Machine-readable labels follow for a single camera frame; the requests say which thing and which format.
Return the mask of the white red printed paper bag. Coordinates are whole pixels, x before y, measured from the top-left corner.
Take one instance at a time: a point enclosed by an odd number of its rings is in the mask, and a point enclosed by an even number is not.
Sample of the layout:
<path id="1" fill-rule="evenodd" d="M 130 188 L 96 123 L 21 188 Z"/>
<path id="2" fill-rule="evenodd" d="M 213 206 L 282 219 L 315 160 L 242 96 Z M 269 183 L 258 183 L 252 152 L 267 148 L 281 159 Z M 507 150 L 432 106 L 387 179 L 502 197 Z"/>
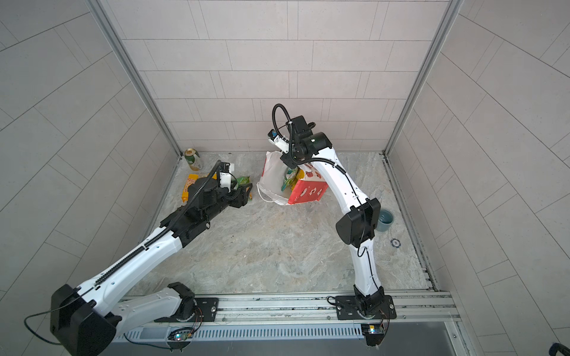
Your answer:
<path id="1" fill-rule="evenodd" d="M 281 153 L 277 151 L 266 153 L 264 169 L 257 183 L 261 199 L 266 203 L 275 203 L 279 206 L 319 201 L 328 185 L 313 166 L 302 169 L 305 176 L 294 185 L 293 190 L 290 188 L 285 191 L 281 190 L 284 172 L 289 167 L 280 160 L 280 157 Z"/>

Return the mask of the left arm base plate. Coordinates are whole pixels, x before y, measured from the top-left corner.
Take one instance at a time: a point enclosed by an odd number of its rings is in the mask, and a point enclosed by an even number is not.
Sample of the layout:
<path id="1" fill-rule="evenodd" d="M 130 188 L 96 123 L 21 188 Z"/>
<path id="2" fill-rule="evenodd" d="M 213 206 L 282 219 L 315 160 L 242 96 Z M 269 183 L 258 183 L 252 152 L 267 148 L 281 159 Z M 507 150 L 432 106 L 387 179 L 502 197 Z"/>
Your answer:
<path id="1" fill-rule="evenodd" d="M 183 301 L 179 309 L 170 317 L 154 320 L 155 323 L 199 323 L 213 322 L 218 311 L 218 298 L 194 298 Z"/>

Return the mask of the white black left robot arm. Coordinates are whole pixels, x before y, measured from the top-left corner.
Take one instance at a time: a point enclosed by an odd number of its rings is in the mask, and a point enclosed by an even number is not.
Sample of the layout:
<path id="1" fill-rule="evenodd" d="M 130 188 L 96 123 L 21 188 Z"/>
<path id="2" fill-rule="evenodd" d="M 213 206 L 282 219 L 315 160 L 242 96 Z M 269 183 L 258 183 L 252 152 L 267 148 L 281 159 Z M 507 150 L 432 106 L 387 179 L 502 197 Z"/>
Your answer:
<path id="1" fill-rule="evenodd" d="M 249 202 L 252 184 L 240 184 L 230 163 L 217 161 L 209 175 L 188 187 L 189 198 L 112 266 L 51 297 L 50 332 L 71 355 L 99 355 L 119 334 L 156 320 L 203 320 L 194 292 L 170 283 L 158 292 L 123 301 L 131 288 L 163 261 L 209 229 L 224 209 Z"/>

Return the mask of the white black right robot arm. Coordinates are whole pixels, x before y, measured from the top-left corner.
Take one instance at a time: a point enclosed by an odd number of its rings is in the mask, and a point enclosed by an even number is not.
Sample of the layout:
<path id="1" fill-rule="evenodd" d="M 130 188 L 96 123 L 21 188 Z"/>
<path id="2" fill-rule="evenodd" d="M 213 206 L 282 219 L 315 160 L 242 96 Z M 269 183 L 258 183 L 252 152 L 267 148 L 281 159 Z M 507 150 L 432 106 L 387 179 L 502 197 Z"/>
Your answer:
<path id="1" fill-rule="evenodd" d="M 313 132 L 315 123 L 308 123 L 303 116 L 292 118 L 280 103 L 272 109 L 272 123 L 273 132 L 268 138 L 281 150 L 281 161 L 291 169 L 314 167 L 337 199 L 343 216 L 335 229 L 350 247 L 356 308 L 363 317 L 375 316 L 385 302 L 373 253 L 380 201 L 369 198 L 356 185 L 326 134 Z"/>

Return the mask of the green red snack bag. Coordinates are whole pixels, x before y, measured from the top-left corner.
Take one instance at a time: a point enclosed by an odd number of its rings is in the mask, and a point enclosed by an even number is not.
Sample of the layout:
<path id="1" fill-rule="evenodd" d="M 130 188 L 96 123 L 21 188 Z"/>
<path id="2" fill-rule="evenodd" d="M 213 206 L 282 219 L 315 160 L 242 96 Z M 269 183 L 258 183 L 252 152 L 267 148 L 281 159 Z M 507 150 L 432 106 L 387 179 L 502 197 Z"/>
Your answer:
<path id="1" fill-rule="evenodd" d="M 243 176 L 236 179 L 236 188 L 237 187 L 251 187 L 252 182 L 249 176 Z"/>

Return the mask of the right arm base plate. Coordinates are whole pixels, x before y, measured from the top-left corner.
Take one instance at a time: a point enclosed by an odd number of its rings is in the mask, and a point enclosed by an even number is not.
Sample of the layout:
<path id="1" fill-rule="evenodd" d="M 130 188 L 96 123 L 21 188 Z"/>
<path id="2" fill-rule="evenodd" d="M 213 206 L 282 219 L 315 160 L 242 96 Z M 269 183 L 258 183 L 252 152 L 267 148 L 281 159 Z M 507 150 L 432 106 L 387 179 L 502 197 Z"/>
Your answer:
<path id="1" fill-rule="evenodd" d="M 380 304 L 379 310 L 368 316 L 359 311 L 354 295 L 338 295 L 329 297 L 327 302 L 334 305 L 339 320 L 393 320 L 396 319 L 396 310 L 391 296 L 386 296 Z"/>

